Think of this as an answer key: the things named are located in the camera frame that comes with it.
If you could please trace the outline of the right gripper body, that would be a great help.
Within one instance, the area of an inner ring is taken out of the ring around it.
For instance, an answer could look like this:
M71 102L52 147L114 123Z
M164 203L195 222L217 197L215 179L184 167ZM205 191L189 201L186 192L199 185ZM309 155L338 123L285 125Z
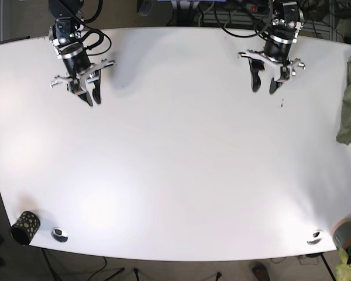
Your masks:
M101 80L101 70L115 65L114 60L108 59L103 59L98 64L92 63L84 50L75 56L65 55L61 58L67 68L67 76L55 76L50 87L66 84L67 91L74 95L78 90L88 91L87 84L93 83L91 78L99 77Z

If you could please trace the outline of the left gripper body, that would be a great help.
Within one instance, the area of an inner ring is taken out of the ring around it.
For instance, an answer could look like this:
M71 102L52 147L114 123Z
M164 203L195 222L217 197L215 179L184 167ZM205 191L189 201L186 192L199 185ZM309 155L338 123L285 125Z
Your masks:
M274 77L282 77L285 83L296 76L295 68L305 70L306 65L301 59L289 59L289 52L293 43L297 42L297 37L285 39L279 36L270 36L263 51L246 50L240 52L239 56L247 58L250 66L250 59L261 60L264 65L268 65L274 71Z

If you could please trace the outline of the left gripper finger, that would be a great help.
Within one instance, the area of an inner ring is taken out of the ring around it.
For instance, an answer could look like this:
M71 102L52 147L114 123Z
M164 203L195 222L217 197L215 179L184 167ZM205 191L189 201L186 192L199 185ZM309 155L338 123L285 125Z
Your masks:
M273 77L270 82L269 93L274 94L284 82L285 80L282 77Z
M251 87L253 92L259 90L261 86L259 72L264 70L264 63L261 60L250 59Z

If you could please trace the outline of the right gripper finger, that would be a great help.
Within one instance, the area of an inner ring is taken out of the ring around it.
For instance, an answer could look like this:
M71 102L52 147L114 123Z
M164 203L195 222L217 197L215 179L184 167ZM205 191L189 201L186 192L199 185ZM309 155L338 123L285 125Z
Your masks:
M93 99L98 105L100 105L102 102L102 99L101 99L101 80L99 77L93 77L93 78L91 78L91 80L94 84L94 89L92 91Z
M78 90L76 93L76 96L86 102L90 107L93 107L93 101L91 98L91 95L88 91L86 90Z

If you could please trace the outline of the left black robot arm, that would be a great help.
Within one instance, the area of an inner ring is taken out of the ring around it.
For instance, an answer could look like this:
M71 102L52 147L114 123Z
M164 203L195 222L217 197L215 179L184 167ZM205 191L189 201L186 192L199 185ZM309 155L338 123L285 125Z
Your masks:
M257 92L261 87L259 73L269 66L273 71L269 93L274 94L283 84L290 82L296 75L296 68L305 69L301 59L291 60L291 46L297 42L298 34L304 25L304 14L296 1L269 1L268 21L257 21L255 34L250 36L235 35L225 27L227 34L236 38L261 37L265 41L262 51L247 50L239 56L248 59L251 75L251 88Z

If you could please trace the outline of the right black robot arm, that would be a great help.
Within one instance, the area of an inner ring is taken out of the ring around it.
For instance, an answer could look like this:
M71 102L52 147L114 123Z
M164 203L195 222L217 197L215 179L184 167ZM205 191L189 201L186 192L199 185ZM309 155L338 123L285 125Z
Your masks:
M92 63L92 55L88 53L105 39L112 43L103 31L88 26L99 17L103 3L99 1L94 15L85 19L81 12L83 1L49 1L49 12L55 19L49 30L49 41L67 70L65 77L56 76L50 86L65 84L68 92L89 106L101 104L101 71L115 64L107 59Z

